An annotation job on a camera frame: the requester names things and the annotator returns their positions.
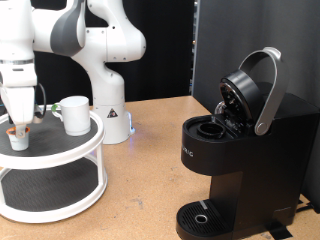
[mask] coffee maker lid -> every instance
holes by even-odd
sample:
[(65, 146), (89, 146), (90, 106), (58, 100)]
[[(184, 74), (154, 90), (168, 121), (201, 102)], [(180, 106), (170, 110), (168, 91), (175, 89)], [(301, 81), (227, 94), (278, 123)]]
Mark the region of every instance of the coffee maker lid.
[[(273, 62), (275, 76), (271, 91), (267, 100), (264, 102), (258, 87), (248, 74), (257, 63), (266, 57), (270, 57)], [(245, 116), (246, 119), (252, 119), (255, 123), (255, 134), (261, 136), (269, 130), (272, 120), (286, 93), (289, 80), (289, 71), (281, 57), (281, 52), (276, 48), (266, 47), (249, 54), (243, 60), (239, 69), (222, 78), (220, 91), (227, 105), (228, 101), (226, 101), (225, 97), (228, 97), (228, 94), (224, 94), (223, 91), (229, 91), (228, 93), (230, 93), (230, 89), (233, 90), (233, 94), (236, 96), (235, 99), (237, 99), (242, 106), (242, 110), (239, 110), (238, 113), (242, 111), (241, 114)]]

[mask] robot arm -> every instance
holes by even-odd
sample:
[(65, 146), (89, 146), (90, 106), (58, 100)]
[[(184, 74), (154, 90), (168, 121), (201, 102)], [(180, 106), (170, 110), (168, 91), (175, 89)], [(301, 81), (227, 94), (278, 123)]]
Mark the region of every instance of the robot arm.
[(85, 0), (68, 0), (60, 11), (36, 9), (32, 13), (33, 49), (71, 57), (85, 45)]
[(0, 1), (0, 86), (2, 101), (16, 125), (16, 136), (25, 136), (33, 121), (34, 30), (30, 1)]
[(134, 129), (125, 108), (124, 80), (106, 62), (140, 59), (146, 50), (143, 34), (128, 20), (122, 0), (88, 0), (89, 10), (108, 22), (107, 28), (87, 28), (86, 45), (72, 57), (88, 73), (94, 112), (104, 123), (104, 144), (125, 141)]
[(105, 20), (107, 62), (129, 62), (140, 59), (146, 51), (146, 39), (125, 14), (122, 0), (88, 0), (89, 10)]
[(0, 1), (1, 97), (18, 138), (34, 120), (33, 50), (73, 56), (85, 45), (85, 0), (68, 0), (60, 11), (32, 10), (30, 0)]

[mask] black backdrop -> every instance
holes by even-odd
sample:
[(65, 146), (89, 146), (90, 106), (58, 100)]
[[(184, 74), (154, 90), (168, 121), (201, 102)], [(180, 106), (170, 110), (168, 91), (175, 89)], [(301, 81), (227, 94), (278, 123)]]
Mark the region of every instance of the black backdrop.
[[(33, 7), (63, 9), (66, 0), (31, 0)], [(193, 0), (123, 0), (126, 14), (147, 41), (142, 59), (107, 63), (125, 80), (126, 101), (168, 98), (189, 94), (192, 54)], [(107, 27), (87, 8), (87, 27)], [(45, 87), (49, 103), (72, 95), (89, 97), (91, 82), (72, 59), (36, 52), (38, 81)], [(40, 93), (37, 101), (42, 103)]]

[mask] wooden table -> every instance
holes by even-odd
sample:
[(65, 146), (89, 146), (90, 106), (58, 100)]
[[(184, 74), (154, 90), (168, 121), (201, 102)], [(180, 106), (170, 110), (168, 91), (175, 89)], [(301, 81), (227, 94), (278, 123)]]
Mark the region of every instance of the wooden table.
[[(176, 213), (209, 197), (211, 177), (181, 163), (185, 120), (209, 112), (193, 97), (127, 103), (136, 133), (117, 145), (104, 145), (108, 187), (86, 211), (48, 224), (14, 223), (0, 218), (0, 240), (108, 239), (179, 240)], [(288, 229), (298, 240), (320, 239), (320, 215), (296, 215)], [(269, 233), (252, 240), (272, 239)]]

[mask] coffee maker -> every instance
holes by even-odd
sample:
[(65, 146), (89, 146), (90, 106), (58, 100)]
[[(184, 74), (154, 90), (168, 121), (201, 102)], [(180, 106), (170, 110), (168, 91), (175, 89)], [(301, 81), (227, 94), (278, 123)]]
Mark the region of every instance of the coffee maker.
[[(273, 84), (249, 76), (265, 58), (274, 66)], [(183, 124), (182, 163), (212, 180), (208, 199), (178, 211), (181, 239), (289, 234), (319, 122), (317, 107), (286, 93), (289, 79), (280, 51), (255, 51), (221, 79), (215, 113)]]

